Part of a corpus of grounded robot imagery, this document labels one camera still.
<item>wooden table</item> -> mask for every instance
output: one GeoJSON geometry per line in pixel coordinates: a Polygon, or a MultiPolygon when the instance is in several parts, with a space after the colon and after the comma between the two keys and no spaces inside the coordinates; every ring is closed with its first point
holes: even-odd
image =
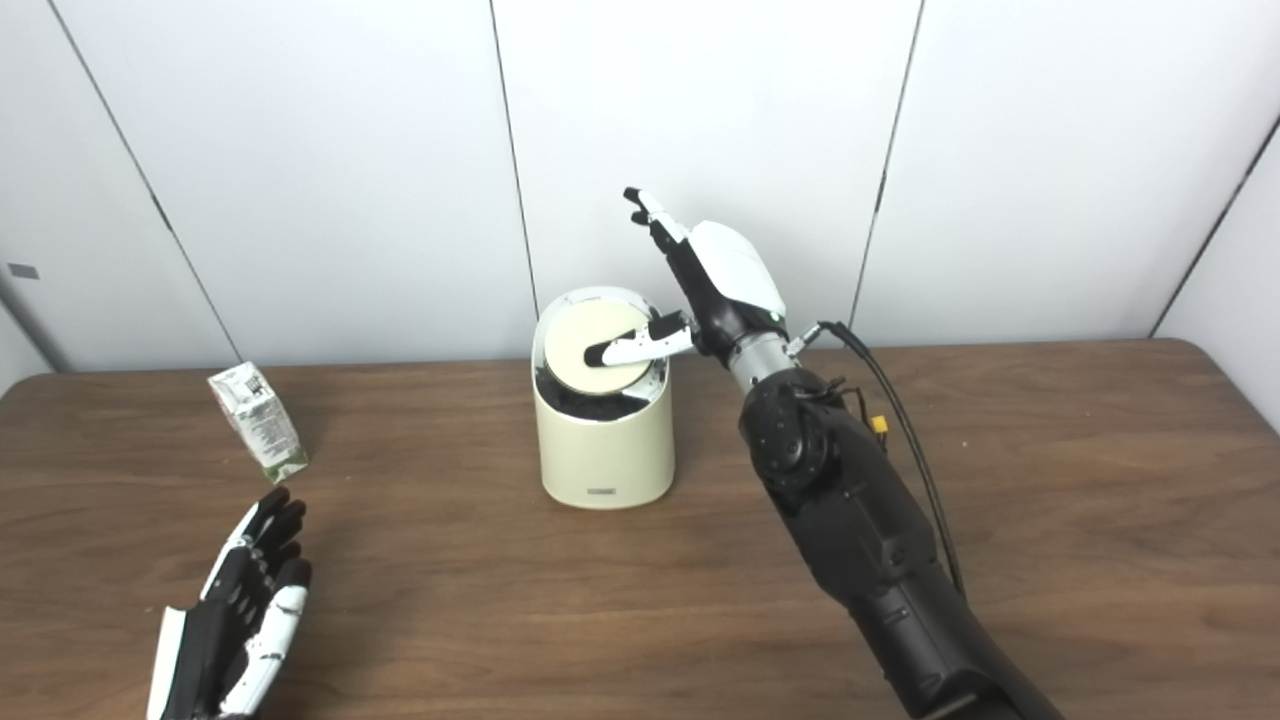
{"type": "MultiPolygon", "coordinates": [[[[1280,439],[1203,354],[879,355],[977,615],[1069,717],[1277,716],[1280,439]]],[[[851,355],[806,365],[873,384],[851,355]]],[[[47,375],[0,402],[0,716],[142,716],[160,607],[268,489],[205,375],[47,375]]],[[[269,720],[905,717],[713,361],[676,364],[675,487],[618,512],[541,491],[524,363],[269,377],[314,455],[289,484],[316,566],[269,720]]]]}

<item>black robotic arm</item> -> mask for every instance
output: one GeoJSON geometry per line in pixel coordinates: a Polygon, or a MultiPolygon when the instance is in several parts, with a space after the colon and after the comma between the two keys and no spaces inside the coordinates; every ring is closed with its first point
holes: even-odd
{"type": "MultiPolygon", "coordinates": [[[[627,188],[625,197],[640,206],[632,220],[649,227],[689,299],[692,346],[719,360],[746,396],[739,430],[756,475],[818,585],[852,616],[908,715],[1061,720],[947,579],[933,525],[873,432],[849,413],[838,380],[795,361],[815,333],[788,342],[786,307],[750,242],[714,223],[686,231],[644,191],[627,188]]],[[[847,333],[846,342],[852,337],[841,324],[831,329],[847,333]]],[[[652,337],[671,332],[628,333],[589,348],[586,360],[667,355],[671,345],[652,337]]]]}

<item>white robotic hand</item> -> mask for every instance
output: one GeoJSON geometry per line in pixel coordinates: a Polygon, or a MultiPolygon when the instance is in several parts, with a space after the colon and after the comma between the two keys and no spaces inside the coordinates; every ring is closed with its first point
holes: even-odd
{"type": "Polygon", "coordinates": [[[691,314],[672,313],[645,327],[588,347],[589,368],[667,357],[689,348],[712,355],[739,384],[794,365],[787,354],[787,306],[755,246],[735,229],[701,222],[686,229],[648,192],[622,193],[639,206],[631,222],[649,228],[658,250],[689,300],[691,314]],[[749,347],[755,347],[748,354],[749,347]],[[762,359],[744,363],[744,356],[762,359]]]}
{"type": "Polygon", "coordinates": [[[252,717],[288,653],[311,565],[293,537],[306,505],[279,487],[227,538],[200,601],[166,607],[147,720],[252,717]]]}

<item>black cable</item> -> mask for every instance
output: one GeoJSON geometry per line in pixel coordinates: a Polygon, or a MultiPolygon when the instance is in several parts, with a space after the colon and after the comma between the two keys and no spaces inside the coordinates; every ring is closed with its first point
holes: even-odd
{"type": "Polygon", "coordinates": [[[858,395],[858,413],[861,415],[863,424],[865,425],[869,421],[867,415],[867,397],[863,395],[863,388],[860,387],[855,387],[854,393],[858,395]]]}
{"type": "Polygon", "coordinates": [[[872,356],[870,348],[854,334],[854,331],[849,329],[849,325],[823,320],[818,323],[818,327],[840,338],[855,355],[861,357],[863,363],[867,363],[867,366],[870,368],[872,374],[876,375],[876,380],[884,388],[888,404],[893,406],[893,414],[897,415],[897,421],[902,424],[902,434],[906,436],[906,443],[911,447],[911,455],[915,456],[915,466],[920,469],[920,479],[924,482],[924,492],[929,497],[933,521],[937,523],[938,536],[942,539],[942,552],[947,556],[951,583],[955,585],[956,592],[960,593],[960,597],[965,597],[964,579],[960,577],[960,559],[956,556],[955,541],[951,539],[951,528],[947,525],[947,515],[942,509],[938,486],[933,482],[933,473],[929,471],[929,461],[924,459],[924,448],[920,447],[920,438],[915,434],[915,428],[911,425],[911,419],[906,415],[906,407],[902,406],[902,401],[897,397],[897,391],[893,389],[893,383],[888,382],[884,370],[881,369],[879,363],[872,356]]]}

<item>robotic arm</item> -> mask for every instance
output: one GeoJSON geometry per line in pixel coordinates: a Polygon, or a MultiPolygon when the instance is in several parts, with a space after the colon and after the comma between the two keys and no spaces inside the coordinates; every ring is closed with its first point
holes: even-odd
{"type": "Polygon", "coordinates": [[[867,357],[842,324],[788,342],[786,306],[754,246],[703,222],[686,231],[648,192],[627,188],[689,299],[677,313],[588,348],[589,365],[696,347],[730,370],[746,400],[739,430],[751,465],[818,585],[870,646],[908,715],[946,720],[1061,720],[1001,652],[938,564],[933,525],[837,382],[795,355],[820,328],[867,357]]]}
{"type": "Polygon", "coordinates": [[[166,607],[147,720],[242,720],[257,714],[293,642],[311,565],[294,536],[306,506],[278,487],[223,543],[191,610],[166,607]]]}

